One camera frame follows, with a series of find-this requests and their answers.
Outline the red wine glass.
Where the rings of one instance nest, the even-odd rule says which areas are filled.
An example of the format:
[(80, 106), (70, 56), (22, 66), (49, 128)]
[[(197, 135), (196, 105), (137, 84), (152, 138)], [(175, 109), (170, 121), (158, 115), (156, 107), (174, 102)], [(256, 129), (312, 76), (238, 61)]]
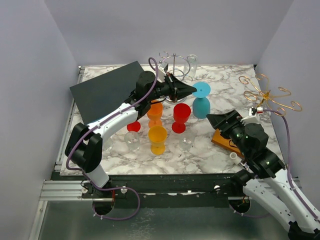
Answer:
[(191, 115), (191, 108), (185, 103), (179, 103), (173, 108), (173, 119), (172, 130), (181, 134), (186, 130), (185, 123), (188, 121)]
[(141, 124), (138, 121), (134, 121), (126, 126), (129, 132), (139, 132), (141, 129)]

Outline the blue wine glass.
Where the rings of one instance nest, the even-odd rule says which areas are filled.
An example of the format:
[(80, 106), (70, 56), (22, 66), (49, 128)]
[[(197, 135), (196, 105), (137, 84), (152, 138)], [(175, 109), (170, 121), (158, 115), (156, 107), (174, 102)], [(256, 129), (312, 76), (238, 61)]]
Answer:
[(206, 82), (197, 82), (193, 87), (196, 88), (196, 92), (192, 93), (195, 97), (192, 103), (193, 115), (198, 119), (205, 119), (207, 114), (211, 112), (211, 104), (207, 98), (211, 92), (211, 87)]

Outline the orange wine glass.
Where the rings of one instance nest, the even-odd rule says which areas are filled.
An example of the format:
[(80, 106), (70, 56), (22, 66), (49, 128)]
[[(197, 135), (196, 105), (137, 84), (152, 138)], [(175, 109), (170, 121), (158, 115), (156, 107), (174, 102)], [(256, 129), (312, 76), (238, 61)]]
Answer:
[(152, 128), (154, 126), (162, 126), (161, 117), (163, 115), (163, 104), (153, 102), (147, 112), (147, 117), (149, 118), (148, 127)]

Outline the clear ribbed wine glass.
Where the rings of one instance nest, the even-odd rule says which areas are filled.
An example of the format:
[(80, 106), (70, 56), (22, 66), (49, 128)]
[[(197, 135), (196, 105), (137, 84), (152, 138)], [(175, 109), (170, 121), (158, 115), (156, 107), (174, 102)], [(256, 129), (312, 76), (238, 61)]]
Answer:
[(184, 132), (181, 134), (179, 139), (179, 149), (182, 152), (188, 152), (195, 141), (195, 135), (191, 132)]

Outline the yellow wine glass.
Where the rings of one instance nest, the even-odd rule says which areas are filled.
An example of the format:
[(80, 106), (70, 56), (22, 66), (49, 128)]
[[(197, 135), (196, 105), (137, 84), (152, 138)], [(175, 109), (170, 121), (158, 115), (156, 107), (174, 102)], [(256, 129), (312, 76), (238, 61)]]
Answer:
[(167, 130), (162, 126), (153, 126), (148, 131), (150, 141), (150, 150), (154, 155), (161, 155), (165, 152), (165, 141), (167, 139)]

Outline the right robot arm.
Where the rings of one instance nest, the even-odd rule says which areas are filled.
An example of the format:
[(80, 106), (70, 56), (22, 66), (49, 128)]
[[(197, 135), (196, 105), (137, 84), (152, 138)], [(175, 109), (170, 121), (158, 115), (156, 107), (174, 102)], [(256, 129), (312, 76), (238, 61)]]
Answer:
[(249, 170), (242, 169), (231, 178), (230, 191), (252, 198), (287, 231), (291, 240), (318, 240), (320, 212), (293, 181), (289, 165), (269, 148), (269, 136), (259, 123), (263, 107), (252, 107), (247, 117), (236, 110), (207, 114), (220, 135), (240, 150)]

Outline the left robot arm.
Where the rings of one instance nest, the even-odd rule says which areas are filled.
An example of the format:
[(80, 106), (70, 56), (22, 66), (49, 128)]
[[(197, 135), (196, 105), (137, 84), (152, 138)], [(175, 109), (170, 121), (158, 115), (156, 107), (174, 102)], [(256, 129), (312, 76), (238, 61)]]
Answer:
[(135, 89), (116, 110), (88, 125), (78, 123), (71, 132), (64, 152), (67, 160), (86, 174), (94, 183), (93, 191), (101, 198), (111, 191), (110, 178), (101, 165), (104, 139), (143, 117), (150, 110), (152, 101), (168, 97), (175, 102), (197, 91), (172, 73), (166, 73), (163, 81), (157, 78), (157, 73), (142, 72)]

